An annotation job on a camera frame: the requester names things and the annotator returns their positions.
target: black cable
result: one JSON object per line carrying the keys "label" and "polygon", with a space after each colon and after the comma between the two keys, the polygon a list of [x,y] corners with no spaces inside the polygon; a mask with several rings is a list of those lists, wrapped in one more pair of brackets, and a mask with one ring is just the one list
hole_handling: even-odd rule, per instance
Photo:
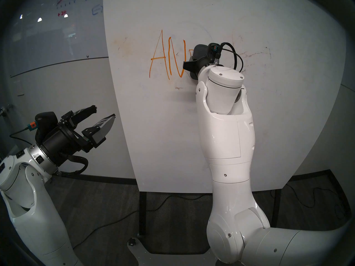
{"label": "black cable", "polygon": [[240,57],[239,54],[237,54],[236,52],[233,52],[233,51],[231,51],[231,50],[229,50],[229,49],[222,48],[222,50],[226,50],[226,51],[232,52],[233,54],[235,54],[235,55],[237,55],[237,56],[239,57],[239,59],[242,61],[242,68],[241,68],[240,71],[239,71],[239,72],[241,72],[242,69],[243,69],[243,66],[244,66],[244,62],[243,62],[242,57]]}
{"label": "black cable", "polygon": [[[312,205],[312,206],[308,206],[308,205],[303,204],[303,203],[301,202],[301,200],[298,198],[297,193],[296,193],[296,191],[295,191],[295,189],[294,189],[293,187],[291,187],[289,184],[286,184],[286,186],[289,186],[289,187],[293,190],[293,193],[295,194],[296,199],[298,200],[299,203],[301,203],[301,204],[302,204],[303,206],[305,206],[306,208],[310,208],[310,209],[311,209],[311,208],[314,208],[314,206],[316,205],[316,196],[315,196],[315,190],[316,190],[316,189],[318,189],[318,190],[330,191],[330,192],[332,192],[333,194],[335,194],[337,197],[339,197],[337,193],[333,192],[333,191],[330,190],[330,189],[322,189],[322,188],[319,188],[319,187],[314,187],[314,188],[313,188],[313,205]],[[271,191],[272,191],[272,190],[270,190],[270,196],[271,196],[273,199],[275,199],[275,197],[272,196]],[[338,204],[335,204],[335,206],[334,206],[335,216],[337,217],[337,219],[341,220],[341,219],[343,219],[343,218],[345,217],[345,214],[342,212],[343,217],[338,217],[337,210],[336,210],[337,207],[339,207],[339,208],[341,207],[343,210],[345,210],[345,209],[344,209],[344,207],[343,207],[342,205],[339,206]]]}
{"label": "black cable", "polygon": [[[164,205],[164,203],[165,203],[170,197],[178,197],[178,198],[182,198],[182,199],[185,199],[185,200],[197,200],[197,199],[199,199],[199,198],[201,198],[201,197],[203,197],[203,196],[205,196],[205,195],[211,195],[211,194],[208,194],[208,193],[202,194],[201,196],[199,196],[199,197],[197,197],[197,198],[192,198],[192,199],[191,199],[191,198],[185,198],[185,197],[178,196],[178,195],[170,195],[170,196],[168,196],[167,198],[165,198],[165,200],[160,204],[160,206],[159,206],[158,208],[156,208],[156,209],[154,209],[154,210],[146,210],[146,211],[147,211],[147,212],[155,212],[155,211],[159,210],[159,209]],[[76,244],[76,245],[73,247],[73,249],[75,249],[75,248],[78,247],[80,244],[82,244],[85,240],[87,240],[87,239],[89,238],[90,235],[92,235],[92,234],[93,234],[95,231],[97,231],[98,229],[103,228],[103,227],[106,227],[106,226],[109,226],[109,225],[112,225],[112,224],[115,224],[115,223],[118,223],[118,222],[120,222],[120,221],[126,219],[127,217],[129,217],[130,215],[132,215],[132,214],[134,214],[134,213],[136,213],[136,212],[139,212],[139,210],[135,210],[135,211],[133,211],[133,212],[130,212],[128,215],[122,217],[122,218],[119,219],[119,220],[116,220],[116,221],[114,221],[114,222],[111,222],[111,223],[102,225],[102,226],[100,226],[100,227],[97,227],[97,228],[94,229],[91,233],[89,233],[89,235],[88,235],[86,238],[84,238],[84,240],[82,240],[79,244]]]}
{"label": "black cable", "polygon": [[18,138],[18,137],[14,137],[14,136],[13,136],[13,135],[18,134],[18,133],[20,133],[20,132],[23,132],[23,131],[25,131],[25,130],[27,130],[27,129],[28,129],[28,127],[27,127],[27,128],[24,128],[24,129],[22,129],[22,130],[20,130],[20,131],[18,131],[18,132],[15,132],[15,133],[13,133],[13,134],[10,134],[10,137],[13,138],[13,139],[17,139],[17,140],[24,141],[24,142],[26,142],[26,143],[32,145],[30,142],[28,142],[28,141],[26,141],[26,140],[24,140],[24,139],[21,139],[21,138]]}
{"label": "black cable", "polygon": [[221,52],[222,52],[222,49],[223,49],[224,45],[227,45],[227,46],[229,46],[232,49],[232,52],[233,52],[233,55],[234,55],[234,68],[233,69],[236,70],[237,69],[237,56],[236,56],[234,47],[230,43],[221,43],[220,46],[218,47],[218,51],[216,53],[215,58],[216,59],[220,59]]}

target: black baseboard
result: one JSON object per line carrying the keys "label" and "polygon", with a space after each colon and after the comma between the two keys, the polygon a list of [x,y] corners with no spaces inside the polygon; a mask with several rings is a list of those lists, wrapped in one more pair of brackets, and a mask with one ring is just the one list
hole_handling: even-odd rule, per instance
{"label": "black baseboard", "polygon": [[312,172],[312,173],[305,173],[303,175],[294,175],[294,176],[292,176],[290,178],[289,182],[308,179],[308,178],[314,178],[314,177],[322,176],[322,175],[327,175],[328,171],[330,171],[330,170],[324,170],[324,171]]}
{"label": "black baseboard", "polygon": [[[334,174],[331,170],[306,173],[303,175],[294,175],[290,178],[289,182],[314,178],[314,177],[323,176],[323,175],[328,176],[328,179],[329,179],[330,183],[333,185],[336,193],[338,194],[339,200],[342,204],[342,207],[344,208],[344,215],[346,218],[349,219],[351,217],[351,209],[350,209],[348,199],[347,199],[342,187],[340,186],[338,180],[336,179],[336,177],[334,176]],[[278,219],[280,201],[281,201],[281,190],[282,189],[277,189],[275,191],[274,210],[273,210],[273,215],[272,215],[271,227],[276,227],[276,225],[277,225],[277,219]]]}
{"label": "black baseboard", "polygon": [[338,197],[340,199],[340,202],[342,203],[342,206],[345,210],[344,214],[345,217],[350,218],[351,217],[351,209],[350,209],[350,204],[348,202],[347,196],[345,195],[345,192],[343,191],[343,188],[340,186],[338,180],[334,176],[333,172],[331,170],[326,170],[328,179],[333,185],[335,191],[338,194]]}
{"label": "black baseboard", "polygon": [[102,182],[102,183],[112,183],[112,184],[123,184],[123,185],[137,185],[137,180],[134,178],[121,178],[121,177],[108,177],[108,176],[95,176],[95,175],[68,175],[65,178],[92,181],[92,182]]}

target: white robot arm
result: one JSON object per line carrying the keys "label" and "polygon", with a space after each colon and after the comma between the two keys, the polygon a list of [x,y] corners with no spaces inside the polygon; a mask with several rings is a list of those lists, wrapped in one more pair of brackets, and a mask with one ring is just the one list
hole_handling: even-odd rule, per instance
{"label": "white robot arm", "polygon": [[93,113],[96,113],[95,106],[75,113],[70,111],[60,122],[53,112],[38,114],[36,144],[16,156],[8,156],[0,164],[0,192],[10,220],[23,243],[47,266],[82,265],[44,184],[51,175],[61,174],[58,167],[67,159],[85,164],[74,174],[87,167],[87,160],[73,153],[98,147],[115,119],[115,115],[102,119],[83,130],[84,137],[81,137],[74,129]]}
{"label": "white robot arm", "polygon": [[192,59],[184,62],[184,69],[198,78],[200,142],[212,172],[209,245],[224,263],[316,265],[335,246],[346,226],[327,232],[270,228],[250,187],[255,134],[244,76],[218,65],[224,44],[197,45],[199,55],[194,51]]}

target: white wall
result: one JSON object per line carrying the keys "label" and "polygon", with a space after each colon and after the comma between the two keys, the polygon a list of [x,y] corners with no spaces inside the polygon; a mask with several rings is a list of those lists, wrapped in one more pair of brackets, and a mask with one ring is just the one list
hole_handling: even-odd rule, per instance
{"label": "white wall", "polygon": [[347,36],[342,84],[329,118],[295,175],[330,169],[355,211],[355,46]]}
{"label": "white wall", "polygon": [[[20,84],[24,96],[17,96],[16,84]],[[76,154],[89,160],[86,175],[134,178],[134,172],[123,133],[121,118],[113,88],[108,58],[88,59],[62,63],[33,70],[3,82],[8,95],[14,104],[14,113],[18,123],[24,128],[34,121],[36,114],[54,111],[58,118],[66,112],[76,111],[91,105],[97,106],[97,113],[81,122],[76,131],[92,126],[101,118],[116,114],[107,140],[97,149],[89,153],[83,151]],[[34,143],[36,131],[21,134],[26,140]],[[81,164],[65,162],[61,170],[73,171],[81,168]]]}

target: power cord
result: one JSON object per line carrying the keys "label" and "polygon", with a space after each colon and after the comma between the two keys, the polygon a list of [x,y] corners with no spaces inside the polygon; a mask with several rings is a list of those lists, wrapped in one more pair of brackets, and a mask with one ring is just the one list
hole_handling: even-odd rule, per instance
{"label": "power cord", "polygon": [[[296,193],[296,191],[295,191],[295,189],[294,189],[293,187],[291,187],[289,184],[286,184],[286,186],[289,186],[289,187],[293,190],[293,193],[295,194],[295,196],[296,196],[298,202],[301,203],[301,205],[305,206],[306,208],[310,208],[310,209],[311,209],[311,208],[314,208],[314,206],[316,205],[316,196],[315,196],[315,190],[316,190],[316,189],[318,189],[318,190],[324,190],[324,191],[330,191],[330,192],[332,192],[333,194],[335,194],[337,197],[339,197],[337,193],[333,192],[333,191],[330,190],[330,189],[322,189],[322,188],[319,188],[319,187],[314,187],[314,188],[313,188],[313,205],[312,205],[312,206],[308,206],[308,205],[306,205],[306,204],[304,204],[304,203],[301,202],[301,200],[298,198],[297,193]],[[341,212],[341,213],[343,214],[343,216],[342,216],[342,217],[339,217],[338,214],[337,214],[337,210],[336,210],[337,207],[339,207],[339,208],[341,207],[343,210],[344,210],[344,208],[343,208],[342,205],[339,206],[338,204],[335,204],[335,206],[334,206],[335,216],[337,217],[337,219],[341,220],[341,219],[343,219],[343,218],[345,217],[345,214],[344,214],[343,212]]]}
{"label": "power cord", "polygon": [[[185,200],[197,200],[197,199],[200,199],[201,197],[206,196],[206,195],[211,195],[211,194],[209,194],[209,193],[202,194],[201,196],[196,197],[196,198],[186,198],[186,197],[182,197],[182,196],[178,196],[178,195],[170,195],[170,196],[168,196],[167,198],[165,198],[165,200],[160,204],[159,207],[157,207],[156,209],[153,209],[153,210],[146,210],[146,211],[147,211],[147,212],[155,212],[155,211],[159,210],[159,209],[164,205],[164,203],[165,203],[170,197],[177,197],[177,198],[181,198],[181,199],[185,199]],[[133,211],[133,212],[130,212],[128,215],[126,215],[126,216],[122,217],[121,219],[118,219],[118,220],[116,220],[116,221],[114,221],[114,222],[111,222],[111,223],[102,225],[102,226],[100,226],[100,227],[97,227],[97,228],[94,229],[91,233],[89,233],[89,235],[88,235],[86,238],[84,238],[84,240],[82,240],[80,243],[76,244],[76,245],[73,247],[73,249],[75,249],[75,248],[78,247],[80,244],[82,244],[85,240],[87,240],[87,239],[89,238],[90,235],[92,235],[92,234],[93,234],[95,231],[97,231],[98,229],[101,229],[101,228],[103,228],[103,227],[106,227],[106,226],[109,226],[109,225],[118,223],[118,222],[120,222],[120,221],[126,219],[126,218],[129,217],[130,215],[134,214],[135,212],[139,212],[139,210],[135,210],[135,211]]]}
{"label": "power cord", "polygon": [[226,51],[232,52],[234,55],[236,55],[236,56],[238,56],[238,57],[239,57],[239,59],[242,61],[242,68],[241,68],[241,69],[240,69],[240,71],[239,71],[239,72],[241,72],[241,71],[242,71],[242,69],[243,69],[243,66],[244,66],[244,63],[243,63],[243,59],[242,59],[242,57],[240,57],[240,56],[239,56],[239,54],[237,54],[236,52],[231,51],[231,50],[229,50],[229,49],[222,48],[222,50],[226,50]]}
{"label": "power cord", "polygon": [[13,133],[13,134],[10,134],[10,137],[11,137],[11,138],[14,138],[14,139],[17,139],[17,140],[24,141],[24,142],[26,142],[26,143],[28,143],[28,144],[30,144],[30,145],[32,146],[32,144],[31,144],[30,142],[28,142],[28,141],[26,141],[26,140],[24,140],[24,139],[21,139],[21,138],[18,138],[18,137],[14,137],[14,136],[13,136],[13,135],[18,134],[18,133],[20,133],[20,132],[23,132],[23,131],[25,131],[25,130],[27,130],[27,129],[28,129],[28,127],[27,127],[27,128],[24,128],[24,129],[22,129],[22,130],[20,130],[20,131],[18,131],[18,132],[15,132],[15,133]]}

